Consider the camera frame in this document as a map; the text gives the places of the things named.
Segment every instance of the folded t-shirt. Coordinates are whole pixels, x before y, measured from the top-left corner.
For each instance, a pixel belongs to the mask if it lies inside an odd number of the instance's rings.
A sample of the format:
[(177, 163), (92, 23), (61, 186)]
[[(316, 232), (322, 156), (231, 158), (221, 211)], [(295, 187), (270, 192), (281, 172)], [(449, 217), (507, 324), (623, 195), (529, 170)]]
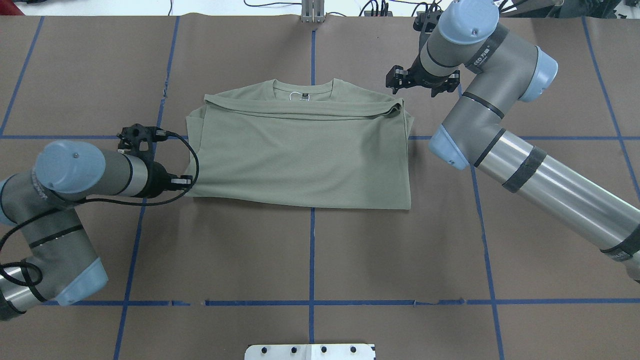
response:
[[(187, 118), (188, 193), (318, 208), (409, 209), (404, 101), (334, 79), (205, 95)], [(193, 158), (187, 173), (195, 173)]]

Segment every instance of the silver arm segment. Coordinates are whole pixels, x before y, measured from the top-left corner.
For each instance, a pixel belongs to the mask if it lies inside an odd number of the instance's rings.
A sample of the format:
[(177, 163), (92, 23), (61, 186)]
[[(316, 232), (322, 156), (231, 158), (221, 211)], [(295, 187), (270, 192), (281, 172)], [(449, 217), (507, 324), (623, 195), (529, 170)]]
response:
[(550, 85), (557, 63), (498, 19), (490, 0), (454, 1), (412, 65), (429, 83), (460, 65), (477, 74), (429, 148), (553, 214), (640, 282), (640, 211), (499, 125), (517, 100), (532, 101)]
[[(72, 208), (74, 202), (89, 194), (136, 195), (147, 177), (147, 167), (134, 156), (102, 151), (89, 143), (58, 141), (45, 148), (33, 170), (0, 183), (0, 218), (8, 225), (61, 210), (22, 229), (33, 253), (22, 261), (42, 273), (20, 266), (5, 269), (27, 286), (0, 277), (0, 320), (16, 317), (45, 300), (55, 298), (69, 305), (100, 290), (108, 278)], [(28, 286), (38, 277), (40, 283)]]

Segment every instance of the cable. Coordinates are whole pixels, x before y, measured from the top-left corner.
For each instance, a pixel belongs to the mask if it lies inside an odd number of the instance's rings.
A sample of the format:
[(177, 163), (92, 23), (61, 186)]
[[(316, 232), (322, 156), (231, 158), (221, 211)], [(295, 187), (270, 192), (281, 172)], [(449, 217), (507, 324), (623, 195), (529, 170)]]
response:
[(261, 7), (261, 6), (269, 6), (269, 5), (287, 5), (287, 6), (288, 6), (288, 5), (302, 5), (302, 3), (280, 3), (280, 2), (277, 2), (277, 3), (268, 3), (268, 4), (252, 5), (252, 4), (247, 4), (247, 3), (246, 3), (246, 0), (243, 0), (243, 1), (244, 1), (244, 4), (245, 4), (246, 6), (251, 6), (252, 8), (259, 8), (259, 7)]
[(389, 0), (389, 1), (392, 1), (394, 3), (412, 4), (412, 5), (420, 4), (420, 3), (412, 3), (411, 1), (401, 1), (401, 0)]
[(501, 11), (501, 12), (508, 12), (509, 10), (511, 10), (511, 9), (515, 9), (516, 7), (518, 7), (518, 6), (520, 6), (520, 5), (524, 4), (524, 3), (526, 3), (527, 1), (528, 1), (528, 0), (521, 0), (521, 1), (519, 1), (519, 2), (515, 3), (515, 4), (511, 5), (511, 6), (507, 6), (506, 8), (502, 9), (502, 11)]
[(159, 201), (159, 202), (129, 202), (129, 201), (120, 201), (120, 200), (113, 200), (113, 199), (103, 199), (100, 197), (97, 198), (93, 198), (93, 199), (84, 199), (84, 200), (80, 200), (77, 203), (78, 204), (86, 204), (88, 202), (108, 202), (111, 204), (118, 204), (118, 205), (131, 205), (131, 206), (159, 206), (159, 205), (165, 205), (168, 204), (170, 202), (176, 201), (179, 198), (185, 196), (189, 190), (191, 190), (191, 188), (193, 187), (193, 185), (195, 185), (196, 181), (198, 181), (198, 176), (200, 175), (200, 162), (198, 161), (198, 155), (196, 155), (196, 152), (193, 150), (193, 148), (191, 147), (191, 145), (189, 145), (189, 143), (187, 142), (187, 140), (185, 140), (181, 135), (178, 135), (176, 133), (173, 133), (171, 131), (167, 131), (166, 132), (167, 136), (173, 136), (174, 138), (178, 138), (180, 139), (180, 141), (182, 141), (182, 143), (184, 145), (186, 145), (186, 147), (189, 149), (189, 152), (191, 153), (191, 155), (193, 155), (193, 159), (196, 163), (196, 173), (193, 176), (193, 180), (191, 181), (191, 184), (184, 189), (184, 191), (180, 194), (178, 194), (178, 196), (175, 196), (169, 200), (164, 200), (164, 201)]
[(416, 5), (415, 8), (413, 8), (413, 11), (411, 12), (411, 17), (413, 17), (415, 15), (415, 12), (418, 10), (420, 5), (424, 5), (424, 11), (427, 11), (429, 9), (429, 4), (427, 4), (427, 3), (418, 3), (418, 5)]
[(360, 13), (358, 14), (358, 16), (362, 16), (362, 14), (364, 13), (364, 9), (367, 7), (367, 5), (371, 4), (371, 16), (373, 16), (373, 3), (376, 3), (376, 8), (378, 7), (378, 1), (377, 0), (369, 0), (366, 4), (364, 4), (364, 6), (362, 7), (362, 9), (360, 10)]
[[(198, 181), (198, 176), (200, 175), (200, 161), (198, 160), (198, 155), (196, 154), (196, 152), (193, 150), (193, 148), (191, 147), (191, 145), (189, 145), (189, 143), (187, 142), (187, 140), (185, 140), (181, 135), (177, 134), (177, 133), (173, 133), (171, 131), (167, 131), (166, 132), (167, 136), (172, 136), (174, 138), (178, 138), (180, 141), (182, 141), (182, 143), (187, 147), (187, 149), (189, 149), (189, 152), (191, 153), (191, 155), (193, 155), (193, 159), (196, 163), (196, 172), (193, 176), (193, 180), (191, 181), (191, 184), (189, 184), (189, 186), (187, 188), (184, 189), (184, 191), (180, 194), (178, 194), (178, 196), (175, 196), (169, 200), (164, 200), (164, 201), (159, 201), (159, 202), (148, 202), (148, 203), (144, 203), (144, 202), (127, 202), (127, 201), (119, 201), (119, 200), (113, 200), (113, 199), (102, 199), (102, 198), (94, 198), (94, 199), (84, 199), (84, 200), (80, 200), (77, 203), (78, 204), (86, 204), (88, 202), (109, 202), (112, 204), (119, 204), (119, 205), (130, 205), (130, 206), (158, 206), (158, 205), (165, 205), (168, 204), (170, 202), (176, 201), (179, 198), (185, 196), (187, 194), (187, 192), (189, 190), (191, 190), (191, 188), (193, 187), (193, 185), (195, 185), (196, 181)], [(51, 214), (55, 214), (57, 212), (60, 212), (60, 209), (54, 208), (48, 211), (45, 211), (44, 213), (41, 213), (39, 215), (36, 215), (32, 218), (30, 218), (29, 220), (26, 220), (18, 225), (16, 225), (13, 229), (9, 230), (1, 239), (0, 239), (0, 254), (2, 253), (2, 248), (4, 247), (4, 244), (6, 243), (6, 241), (9, 239), (9, 237), (13, 234), (15, 234), (18, 230), (22, 229), (23, 227), (31, 224), (32, 222), (36, 221), (36, 220), (40, 220), (43, 217), (49, 216)], [(17, 267), (20, 269), (32, 269), (37, 273), (37, 278), (35, 280), (27, 280), (27, 281), (21, 281), (19, 279), (16, 279), (12, 276), (10, 276), (9, 274), (6, 273), (5, 269), (6, 268), (11, 268), (11, 267)], [(40, 284), (42, 282), (42, 270), (32, 264), (32, 263), (27, 263), (26, 261), (21, 261), (21, 262), (13, 262), (13, 263), (6, 263), (6, 264), (0, 264), (0, 276), (4, 277), (7, 281), (16, 284), (18, 286), (36, 286), (38, 284)]]
[[(15, 234), (16, 231), (22, 229), (23, 227), (29, 225), (30, 223), (36, 221), (36, 220), (40, 220), (43, 217), (46, 217), (48, 215), (54, 214), (61, 211), (60, 209), (51, 209), (48, 211), (43, 212), (42, 214), (36, 215), (32, 218), (30, 218), (29, 220), (16, 225), (13, 229), (9, 230), (6, 234), (4, 234), (4, 236), (2, 237), (2, 239), (0, 239), (0, 253), (2, 253), (2, 248), (4, 247), (4, 243), (6, 243), (6, 241), (9, 239), (9, 236)], [(33, 270), (36, 271), (36, 273), (38, 273), (38, 277), (37, 280), (30, 280), (30, 281), (21, 281), (18, 280), (16, 278), (14, 278), (13, 276), (10, 276), (9, 274), (6, 273), (5, 269), (6, 268), (12, 268), (12, 267), (18, 267), (21, 269), (24, 268), (31, 268)], [(42, 282), (42, 270), (40, 268), (38, 268), (36, 265), (31, 264), (31, 263), (27, 263), (27, 262), (16, 262), (16, 263), (6, 263), (6, 264), (0, 264), (0, 276), (4, 277), (5, 279), (7, 279), (7, 281), (9, 281), (12, 284), (16, 284), (18, 286), (36, 286), (37, 284), (40, 284)]]
[(507, 3), (509, 2), (509, 0), (502, 0), (502, 2), (500, 3), (500, 5), (498, 5), (498, 10), (500, 12), (502, 12), (502, 8), (504, 7), (504, 5), (507, 5)]

